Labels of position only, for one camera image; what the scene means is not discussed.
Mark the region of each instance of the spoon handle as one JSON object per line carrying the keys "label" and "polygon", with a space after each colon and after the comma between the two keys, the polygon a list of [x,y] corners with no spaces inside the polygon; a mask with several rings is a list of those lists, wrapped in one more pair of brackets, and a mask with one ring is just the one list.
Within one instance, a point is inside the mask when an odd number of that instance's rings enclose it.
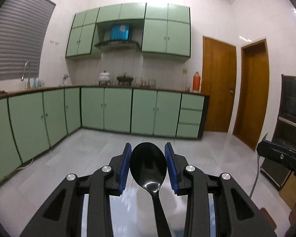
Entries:
{"label": "spoon handle", "polygon": [[164,215],[159,196],[152,197],[152,202],[155,211],[155,224],[157,226],[158,237],[171,237],[169,225]]}

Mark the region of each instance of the white tiled wall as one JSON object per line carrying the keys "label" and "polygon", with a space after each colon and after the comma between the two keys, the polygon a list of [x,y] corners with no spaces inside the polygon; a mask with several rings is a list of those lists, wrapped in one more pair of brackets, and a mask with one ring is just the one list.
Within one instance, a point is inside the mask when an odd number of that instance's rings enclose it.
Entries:
{"label": "white tiled wall", "polygon": [[[56,4],[48,25],[43,44],[39,78],[45,81],[45,86],[62,84],[64,74],[75,79],[76,62],[65,60],[68,37],[74,15],[78,11],[87,10],[91,0],[51,0]],[[0,81],[0,90],[16,91],[25,89],[27,79]]]}
{"label": "white tiled wall", "polygon": [[[266,38],[270,64],[270,86],[266,115],[260,139],[268,134],[271,140],[281,98],[281,74],[296,76],[296,10],[289,0],[235,0],[232,9],[239,34],[237,44],[237,79],[241,77],[241,47],[247,43],[239,38]],[[240,86],[237,86],[230,129],[234,127]]]}
{"label": "white tiled wall", "polygon": [[[192,82],[196,71],[202,72],[203,35],[237,44],[237,30],[231,5],[225,0],[91,0],[89,8],[115,3],[152,2],[178,4],[191,8],[191,58],[186,62],[143,58],[139,51],[117,51],[102,55],[102,59],[78,62],[76,84],[96,84],[99,73],[106,70],[116,76],[127,72],[144,80],[156,78],[164,88],[182,89]],[[188,69],[183,75],[183,68]]]}

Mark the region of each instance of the orange thermos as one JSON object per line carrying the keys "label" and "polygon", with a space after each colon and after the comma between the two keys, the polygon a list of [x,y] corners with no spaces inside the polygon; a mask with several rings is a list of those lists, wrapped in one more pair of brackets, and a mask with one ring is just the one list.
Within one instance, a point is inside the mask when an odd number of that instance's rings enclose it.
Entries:
{"label": "orange thermos", "polygon": [[200,91],[200,84],[201,84],[201,76],[199,75],[199,72],[197,71],[195,75],[193,76],[193,92],[199,92]]}

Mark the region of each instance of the metal pivot screw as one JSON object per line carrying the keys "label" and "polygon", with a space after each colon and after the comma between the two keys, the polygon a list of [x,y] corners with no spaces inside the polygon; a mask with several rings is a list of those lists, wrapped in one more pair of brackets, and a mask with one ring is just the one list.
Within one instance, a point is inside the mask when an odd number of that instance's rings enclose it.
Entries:
{"label": "metal pivot screw", "polygon": [[112,168],[110,166],[104,166],[102,167],[102,171],[103,172],[110,172],[112,170]]}
{"label": "metal pivot screw", "polygon": [[69,174],[69,175],[67,175],[66,178],[67,178],[68,181],[72,181],[72,180],[76,179],[76,175],[75,174]]}
{"label": "metal pivot screw", "polygon": [[225,179],[225,180],[229,180],[230,177],[231,177],[231,176],[230,176],[228,173],[223,173],[223,174],[222,174],[222,178]]}
{"label": "metal pivot screw", "polygon": [[188,172],[193,172],[195,170],[195,167],[192,166],[192,165],[188,165],[185,167],[185,169],[188,171]]}

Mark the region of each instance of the blue box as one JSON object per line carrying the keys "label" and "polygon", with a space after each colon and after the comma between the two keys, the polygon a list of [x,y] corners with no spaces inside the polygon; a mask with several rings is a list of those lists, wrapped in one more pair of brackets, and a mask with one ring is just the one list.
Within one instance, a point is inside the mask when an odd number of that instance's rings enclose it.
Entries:
{"label": "blue box", "polygon": [[129,24],[114,25],[111,29],[110,40],[128,40],[130,38]]}

